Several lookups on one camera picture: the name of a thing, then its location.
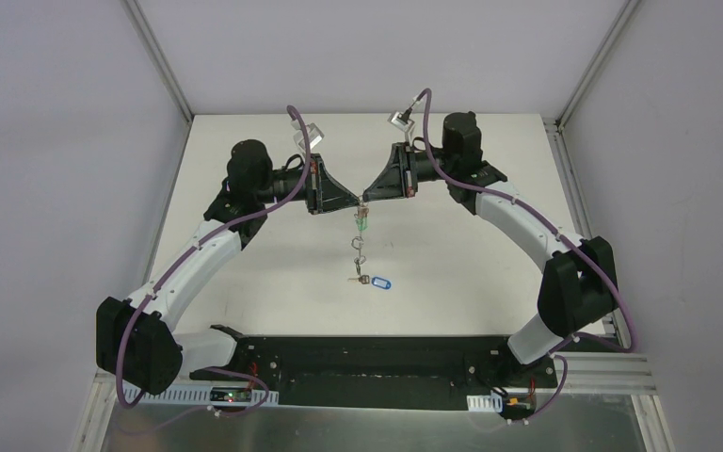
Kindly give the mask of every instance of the white enclosure wall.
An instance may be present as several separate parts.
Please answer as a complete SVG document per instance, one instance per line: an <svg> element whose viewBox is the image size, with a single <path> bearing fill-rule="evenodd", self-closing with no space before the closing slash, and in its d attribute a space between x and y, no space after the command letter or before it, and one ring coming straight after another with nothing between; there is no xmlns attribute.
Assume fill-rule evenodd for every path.
<svg viewBox="0 0 723 452"><path fill-rule="evenodd" d="M623 0L140 0L195 113L558 116Z"/></svg>
<svg viewBox="0 0 723 452"><path fill-rule="evenodd" d="M0 450L66 450L186 127L120 2L0 2Z"/></svg>
<svg viewBox="0 0 723 452"><path fill-rule="evenodd" d="M723 449L723 1L644 2L566 135L675 444Z"/></svg>

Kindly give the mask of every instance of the aluminum frame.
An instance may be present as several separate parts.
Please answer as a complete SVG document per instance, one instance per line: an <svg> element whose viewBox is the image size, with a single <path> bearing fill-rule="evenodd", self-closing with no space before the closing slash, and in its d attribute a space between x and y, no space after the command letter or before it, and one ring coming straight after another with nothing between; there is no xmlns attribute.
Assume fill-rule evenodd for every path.
<svg viewBox="0 0 723 452"><path fill-rule="evenodd" d="M647 358L640 354L562 352L568 361L567 383L563 394L567 396L631 396L636 422L645 447L651 452L674 451L668 435L666 419L661 411L655 383ZM556 368L561 368L560 360ZM227 381L193 381L177 379L175 390L199 389L204 385L227 386ZM537 389L547 396L554 389ZM115 377L99 372L93 381L88 398L86 416L76 433L72 450L96 452L102 450L107 428L115 407ZM292 410L294 407L269 406L269 410Z"/></svg>

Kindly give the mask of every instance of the purple cable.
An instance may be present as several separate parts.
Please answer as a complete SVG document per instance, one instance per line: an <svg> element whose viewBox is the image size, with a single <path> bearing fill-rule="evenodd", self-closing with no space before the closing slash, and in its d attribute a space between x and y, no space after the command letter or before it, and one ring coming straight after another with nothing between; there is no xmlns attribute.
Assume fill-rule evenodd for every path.
<svg viewBox="0 0 723 452"><path fill-rule="evenodd" d="M558 240L560 240L561 243L563 243L567 248L572 250L572 252L575 253L576 256L581 258L581 260L583 260L584 263L586 263L586 265L589 266L592 270L594 270L594 272L597 274L597 276L600 277L602 282L608 288L608 291L614 297L614 300L617 302L617 306L622 311L622 315L625 317L625 324L628 327L628 333L630 335L631 344L629 347L625 348L625 347L615 346L614 344L611 344L610 342L605 341L601 337L595 336L594 334L589 334L587 332L578 332L576 334L581 337L586 337L588 339L592 339L592 340L594 340L606 347L614 349L616 351L621 351L624 353L632 353L636 348L636 340L635 340L635 333L634 333L635 329L634 329L633 318L631 317L630 313L626 309L625 303L622 300L622 296L619 294L617 287L614 285L614 283L611 281L611 279L608 278L608 275L605 274L605 272L603 271L602 268L600 268L600 266L598 266L594 261L589 259L589 257L586 256L582 251L578 250L578 247L576 247L572 243L572 241L569 240L566 236L564 236L562 233L560 233L560 231L558 231L558 228L556 228L550 220L548 220L546 217L544 217L537 209L533 208L533 206L531 206L527 202L525 202L519 198L515 198L515 197L509 195L508 193L504 193L502 191L493 190L491 188L485 188L482 186L472 186L470 184L464 184L463 182L459 182L459 181L453 179L452 177L448 176L447 173L445 173L442 170L442 168L440 168L439 163L434 158L434 154L431 149L430 140L428 139L428 116L430 115L430 111L431 111L431 96L432 96L432 92L431 92L430 88L423 89L423 91L420 92L420 95L417 96L417 101L420 101L424 97L426 98L426 112L424 113L424 116L423 116L423 140L425 141L425 144L426 144L426 154L428 155L428 160L431 161L431 165L434 167L434 170L437 171L437 174L439 174L440 177L442 177L444 179L444 181L447 182L448 184L450 184L451 186L457 186L459 188L472 190L472 191L475 191L478 193L486 193L488 195L494 195L494 196L497 196L498 198L503 198L509 202L516 203L521 208L523 208L526 212L528 212L534 218L536 218L542 225L544 225L551 232L551 234L555 235L556 238ZM561 341L560 344L555 346L550 351L550 354L555 353L556 351L558 351L559 349L564 347L566 344L568 344L571 340L572 340L572 338L570 337L570 338L566 338L565 340ZM558 358L559 360L561 360L561 362L564 364L564 371L561 375L561 381L558 382L558 386L555 388L555 392L553 393L553 395L551 395L550 399L544 405L542 405L538 410L536 410L536 412L534 412L533 414L528 416L526 418L526 420L532 419L532 418L536 417L537 415L539 415L541 412L544 412L545 410L547 410L550 407L550 405L552 405L553 402L555 402L558 395L561 394L561 390L564 388L564 384L567 382L567 370L569 367L567 364L567 359L561 355L555 355L555 357Z"/></svg>
<svg viewBox="0 0 723 452"><path fill-rule="evenodd" d="M250 215L245 215L244 217L236 218L231 221L229 221L226 224L223 224L222 226L215 228L211 233L205 235L201 240L198 241L197 247L192 247L184 252L181 256L179 256L178 259L176 259L176 262L173 263L170 268L168 268L167 271L165 271L164 274L162 274L162 277L159 278L159 281L157 281L153 285L153 292L156 293L159 291L159 289L162 288L162 286L168 281L170 276L173 275L173 273L179 269L179 267L191 256L195 251L197 251L200 247L203 246L206 242L208 242L212 237L214 237L217 234L222 233L223 231L226 231L227 229L231 228L232 226L242 223L244 221L248 221L250 219L255 219L259 217L263 217L271 212L275 212L276 210L279 210L282 206L287 204L289 201L291 201L297 192L303 187L303 184L306 182L306 177L309 175L309 168L311 167L310 162L312 159L312 146L309 142L309 131L306 128L306 122L304 122L303 118L300 116L300 113L297 111L295 107L292 105L287 106L287 113L289 113L290 118L297 121L298 125L300 126L300 132L303 134L303 142L305 149L305 155L304 155L304 165L303 165L303 171L300 173L300 178L297 180L297 184L292 189L292 191L289 192L289 194L282 199L280 202L276 202L275 204L271 205L270 207L260 210L259 212L254 212ZM132 332L132 330L135 327L135 324L137 323L137 320L139 319L140 314L142 314L143 310L148 306L148 303L152 300L151 295L146 295L145 298L142 300L142 302L139 303L137 308L135 309L132 316L129 318L129 322L126 324L126 329L123 330L123 336L120 338L120 345L118 346L118 363L115 367L115 386L118 392L118 402L124 409L130 409L133 408L137 403L139 403L139 400L145 395L145 391L141 391L137 398L132 400L131 402L126 400L126 395L123 393L123 361L126 356L126 348L129 344L129 336Z"/></svg>
<svg viewBox="0 0 723 452"><path fill-rule="evenodd" d="M223 411L218 411L217 413L218 413L218 415L219 415L220 417L237 417L237 416L243 416L243 415L245 415L245 414L251 414L252 412L255 412L256 410L259 410L259 409L262 407L262 405L264 405L265 402L267 402L267 399L270 397L270 388L267 387L267 385L265 384L264 381L261 381L260 379L254 377L254 376L252 376L252 375L242 374L242 373L239 373L239 372L232 372L232 371L230 371L230 370L223 370L223 369L221 369L221 368L219 368L219 367L207 367L207 368L205 368L204 370L208 370L209 372L214 372L214 373L216 373L216 374L222 374L222 375L225 375L225 376L228 376L228 377L238 377L238 378L240 378L240 379L245 379L245 380L248 380L248 381L253 381L253 382L259 384L259 386L262 386L262 389L265 390L265 395L262 397L262 400L256 402L255 404L253 404L253 405L251 405L251 406L249 406L249 407L247 407L247 408L245 408L244 410L241 410L241 411L239 411L239 412L223 412ZM208 411L208 410L209 410L209 407L208 407L208 406L207 406L207 407L197 406L197 407L188 408L187 410L184 410L183 412L180 412L180 413L176 414L175 416L171 417L170 419L168 419L168 420L165 421L165 422L160 423L160 424L157 425L157 426L154 426L154 427L152 427L152 428L148 428L148 429L146 429L146 430L140 430L140 431L125 430L125 429L123 429L121 426L118 425L118 422L117 422L117 421L115 421L115 430L119 431L120 433L122 433L122 434L124 434L124 435L126 435L126 436L143 436L143 435L149 435L149 434L154 433L154 432L156 432L156 431L158 431L158 430L161 430L162 428L165 428L165 427L169 426L170 424L173 424L173 423L175 423L175 422L178 422L178 421L184 419L185 417L187 417L188 415L192 414L193 412L200 412L200 411L202 411L202 410L207 410L207 411Z"/></svg>

